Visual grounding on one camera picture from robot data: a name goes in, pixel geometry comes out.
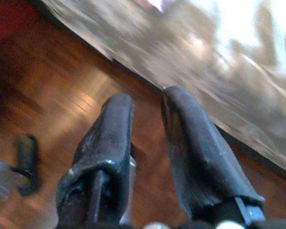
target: wooden floor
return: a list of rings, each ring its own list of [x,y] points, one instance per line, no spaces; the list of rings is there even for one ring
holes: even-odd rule
[[[113,94],[125,92],[136,110],[132,143],[138,164],[133,224],[185,220],[178,208],[167,155],[159,96],[64,29],[39,18],[0,46],[0,160],[15,164],[15,137],[40,145],[38,193],[13,191],[0,200],[0,229],[50,229],[57,222],[55,189],[74,151]],[[268,218],[286,218],[286,181],[233,146],[245,173],[266,198]]]

